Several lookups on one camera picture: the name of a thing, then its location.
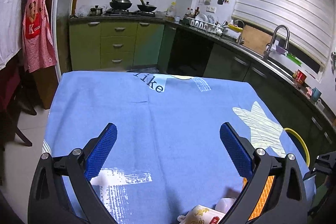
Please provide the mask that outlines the orange sponge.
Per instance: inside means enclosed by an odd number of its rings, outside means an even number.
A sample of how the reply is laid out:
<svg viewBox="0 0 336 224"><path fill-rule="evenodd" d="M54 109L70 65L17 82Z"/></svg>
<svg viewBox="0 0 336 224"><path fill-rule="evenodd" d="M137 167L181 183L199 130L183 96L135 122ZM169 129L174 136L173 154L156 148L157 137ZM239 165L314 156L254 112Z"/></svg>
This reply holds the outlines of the orange sponge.
<svg viewBox="0 0 336 224"><path fill-rule="evenodd" d="M261 213L263 212L263 209L266 205L266 202L268 200L268 196L271 192L273 183L274 183L274 178L275 176L268 176L267 181L264 185L264 188L261 192L261 196L259 197L259 200L254 208L254 210L252 211L250 217L249 217L249 221L253 220L257 217L259 217L261 215Z"/></svg>

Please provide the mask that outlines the yellow rimmed trash bin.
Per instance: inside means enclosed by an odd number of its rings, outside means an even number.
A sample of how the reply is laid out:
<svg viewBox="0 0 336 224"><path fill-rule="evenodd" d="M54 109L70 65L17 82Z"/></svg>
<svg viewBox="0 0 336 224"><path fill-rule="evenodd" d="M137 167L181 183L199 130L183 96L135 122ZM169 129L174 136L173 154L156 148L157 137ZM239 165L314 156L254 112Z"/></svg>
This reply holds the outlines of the yellow rimmed trash bin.
<svg viewBox="0 0 336 224"><path fill-rule="evenodd" d="M305 160L307 167L310 167L310 153L303 138L292 128L285 127L284 131L290 136L291 140L299 150L300 154Z"/></svg>

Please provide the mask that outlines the blue tablecloth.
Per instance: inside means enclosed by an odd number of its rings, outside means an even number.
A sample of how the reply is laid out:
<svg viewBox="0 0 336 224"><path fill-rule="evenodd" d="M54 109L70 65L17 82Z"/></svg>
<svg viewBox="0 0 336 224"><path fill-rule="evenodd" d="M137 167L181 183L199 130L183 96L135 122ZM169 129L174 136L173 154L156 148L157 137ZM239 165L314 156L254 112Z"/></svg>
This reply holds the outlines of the blue tablecloth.
<svg viewBox="0 0 336 224"><path fill-rule="evenodd" d="M78 71L62 76L43 152L69 154L109 123L117 140L91 184L118 223L176 223L197 205L242 191L219 135L228 122L270 155L296 156L282 125L250 84L149 73Z"/></svg>

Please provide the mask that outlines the teal mug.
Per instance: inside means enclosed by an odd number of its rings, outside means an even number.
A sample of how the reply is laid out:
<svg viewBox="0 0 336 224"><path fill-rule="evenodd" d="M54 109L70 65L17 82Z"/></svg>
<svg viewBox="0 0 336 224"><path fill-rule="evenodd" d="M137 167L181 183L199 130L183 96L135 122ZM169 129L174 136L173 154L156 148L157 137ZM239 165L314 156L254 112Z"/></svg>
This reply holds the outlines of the teal mug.
<svg viewBox="0 0 336 224"><path fill-rule="evenodd" d="M318 90L318 88L313 88L312 94L311 94L311 100L313 102L317 102L320 97L321 97L321 92Z"/></svg>

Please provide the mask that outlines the green lower cabinets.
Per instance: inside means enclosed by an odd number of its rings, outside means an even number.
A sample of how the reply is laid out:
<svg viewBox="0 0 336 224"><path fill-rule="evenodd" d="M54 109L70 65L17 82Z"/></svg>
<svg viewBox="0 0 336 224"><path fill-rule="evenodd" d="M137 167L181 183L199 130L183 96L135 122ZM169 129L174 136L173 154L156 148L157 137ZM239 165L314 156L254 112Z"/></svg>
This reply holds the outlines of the green lower cabinets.
<svg viewBox="0 0 336 224"><path fill-rule="evenodd" d="M244 46L161 20L73 18L69 27L75 71L155 67L161 73L244 81L310 152L335 148L335 127L326 111L307 98L288 72Z"/></svg>

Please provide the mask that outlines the red checkered apron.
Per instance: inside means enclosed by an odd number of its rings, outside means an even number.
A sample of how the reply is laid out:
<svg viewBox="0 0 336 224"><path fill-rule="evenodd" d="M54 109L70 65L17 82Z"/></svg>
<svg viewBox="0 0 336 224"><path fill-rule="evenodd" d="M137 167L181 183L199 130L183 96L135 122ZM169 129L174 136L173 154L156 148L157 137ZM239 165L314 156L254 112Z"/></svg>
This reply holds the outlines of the red checkered apron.
<svg viewBox="0 0 336 224"><path fill-rule="evenodd" d="M46 0L27 0L22 22L25 70L33 73L55 66L56 55Z"/></svg>

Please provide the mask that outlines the wooden cutting board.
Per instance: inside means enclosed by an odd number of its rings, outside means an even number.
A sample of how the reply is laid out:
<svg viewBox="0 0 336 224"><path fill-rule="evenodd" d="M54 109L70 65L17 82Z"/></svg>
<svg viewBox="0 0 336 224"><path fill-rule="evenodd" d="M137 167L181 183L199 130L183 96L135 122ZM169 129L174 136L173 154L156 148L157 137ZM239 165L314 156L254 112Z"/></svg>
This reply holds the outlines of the wooden cutting board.
<svg viewBox="0 0 336 224"><path fill-rule="evenodd" d="M266 45L270 43L272 36L249 25L243 28L242 40L243 46L263 55L266 51Z"/></svg>

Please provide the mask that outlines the white dish rack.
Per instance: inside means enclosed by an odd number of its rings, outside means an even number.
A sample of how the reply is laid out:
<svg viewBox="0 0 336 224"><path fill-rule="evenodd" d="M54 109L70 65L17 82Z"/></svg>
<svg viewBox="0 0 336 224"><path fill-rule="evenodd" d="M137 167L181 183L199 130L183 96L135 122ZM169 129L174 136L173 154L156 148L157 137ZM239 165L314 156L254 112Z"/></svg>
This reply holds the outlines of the white dish rack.
<svg viewBox="0 0 336 224"><path fill-rule="evenodd" d="M195 18L188 16L186 19L189 21L190 26L218 36L221 36L228 29L228 25L210 23L208 17L204 14L199 14Z"/></svg>

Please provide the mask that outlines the small steel pot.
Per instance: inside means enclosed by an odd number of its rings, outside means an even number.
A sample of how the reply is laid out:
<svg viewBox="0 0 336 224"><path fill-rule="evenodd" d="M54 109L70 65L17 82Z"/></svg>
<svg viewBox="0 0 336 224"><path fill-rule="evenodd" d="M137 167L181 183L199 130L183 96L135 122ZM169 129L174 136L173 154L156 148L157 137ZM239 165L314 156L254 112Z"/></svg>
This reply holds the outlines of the small steel pot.
<svg viewBox="0 0 336 224"><path fill-rule="evenodd" d="M100 16L103 14L103 8L96 5L95 7L91 7L89 11L89 16Z"/></svg>

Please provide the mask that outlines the black wok with lid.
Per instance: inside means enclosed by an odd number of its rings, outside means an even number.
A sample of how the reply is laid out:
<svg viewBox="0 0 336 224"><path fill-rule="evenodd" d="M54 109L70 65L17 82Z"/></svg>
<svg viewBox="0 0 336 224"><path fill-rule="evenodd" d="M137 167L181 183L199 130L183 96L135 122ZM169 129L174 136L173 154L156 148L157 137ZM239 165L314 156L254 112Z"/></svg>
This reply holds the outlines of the black wok with lid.
<svg viewBox="0 0 336 224"><path fill-rule="evenodd" d="M130 0L111 0L109 4L114 10L128 10L132 6Z"/></svg>

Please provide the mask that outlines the black frying pan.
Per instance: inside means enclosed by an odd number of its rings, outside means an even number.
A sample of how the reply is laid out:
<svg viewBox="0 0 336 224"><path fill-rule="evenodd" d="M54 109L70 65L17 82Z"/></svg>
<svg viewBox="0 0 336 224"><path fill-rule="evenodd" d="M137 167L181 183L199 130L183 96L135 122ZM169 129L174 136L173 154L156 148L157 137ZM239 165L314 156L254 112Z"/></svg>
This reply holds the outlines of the black frying pan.
<svg viewBox="0 0 336 224"><path fill-rule="evenodd" d="M140 4L137 5L139 11L142 12L154 12L157 8L153 5L150 5L149 2L145 2L144 0L140 0Z"/></svg>

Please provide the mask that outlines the white window blind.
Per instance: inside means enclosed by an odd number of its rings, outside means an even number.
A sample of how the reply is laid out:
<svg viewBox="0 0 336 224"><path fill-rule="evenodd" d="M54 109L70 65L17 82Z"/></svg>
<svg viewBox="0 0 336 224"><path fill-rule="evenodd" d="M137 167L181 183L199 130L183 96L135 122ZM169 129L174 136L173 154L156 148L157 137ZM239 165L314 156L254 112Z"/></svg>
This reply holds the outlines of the white window blind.
<svg viewBox="0 0 336 224"><path fill-rule="evenodd" d="M273 31L285 25L290 43L319 65L330 57L335 31L335 0L236 0L234 18Z"/></svg>

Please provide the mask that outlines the white hanging cloth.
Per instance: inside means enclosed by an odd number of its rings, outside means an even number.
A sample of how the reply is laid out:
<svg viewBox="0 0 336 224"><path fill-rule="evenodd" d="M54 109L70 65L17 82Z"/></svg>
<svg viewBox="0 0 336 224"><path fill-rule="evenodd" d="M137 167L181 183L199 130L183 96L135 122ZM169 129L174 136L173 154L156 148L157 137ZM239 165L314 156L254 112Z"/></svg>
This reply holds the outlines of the white hanging cloth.
<svg viewBox="0 0 336 224"><path fill-rule="evenodd" d="M1 69L22 48L22 0L1 0Z"/></svg>

